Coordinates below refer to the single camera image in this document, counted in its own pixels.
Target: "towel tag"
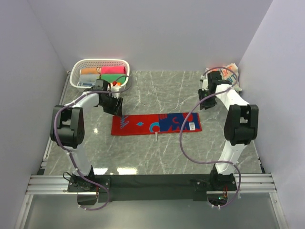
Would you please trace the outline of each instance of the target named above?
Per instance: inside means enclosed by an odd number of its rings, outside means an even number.
[[[195,123],[189,123],[189,126],[190,126],[190,130],[195,130],[196,129]]]

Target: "plastic basket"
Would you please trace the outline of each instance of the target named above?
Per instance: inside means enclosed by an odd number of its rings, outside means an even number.
[[[124,60],[117,60],[117,59],[84,59],[78,61],[71,72],[70,75],[70,84],[73,87],[76,87],[80,91],[87,89],[89,87],[85,86],[78,86],[78,81],[80,79],[80,69],[82,68],[94,68],[94,67],[103,67],[103,66],[125,66],[126,75],[129,75],[129,64]],[[126,78],[125,82],[121,85],[121,88],[125,88],[128,82],[128,78]]]

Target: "green cloth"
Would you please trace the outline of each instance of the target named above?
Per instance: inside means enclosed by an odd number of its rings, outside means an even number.
[[[124,74],[103,74],[103,75],[101,75],[101,80],[106,80],[110,83],[113,83],[113,81],[115,81],[117,78],[119,78],[122,75],[124,75]],[[123,83],[125,83],[125,80],[126,80],[126,77],[122,77],[117,82],[123,84]]]

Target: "orange item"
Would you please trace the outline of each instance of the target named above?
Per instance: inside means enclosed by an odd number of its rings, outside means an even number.
[[[80,69],[80,75],[88,75],[88,74],[101,74],[101,67],[96,68],[82,68]]]

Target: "black mounting bar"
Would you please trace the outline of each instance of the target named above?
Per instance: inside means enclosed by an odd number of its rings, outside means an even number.
[[[207,201],[207,191],[228,191],[237,189],[233,174],[218,174],[214,166],[210,174],[170,175],[95,175],[91,179],[109,189],[111,201],[123,200],[170,200],[192,199]],[[68,192],[85,192],[71,179]],[[99,189],[98,202],[105,202],[107,193]],[[79,196],[81,205],[94,204],[96,196]]]

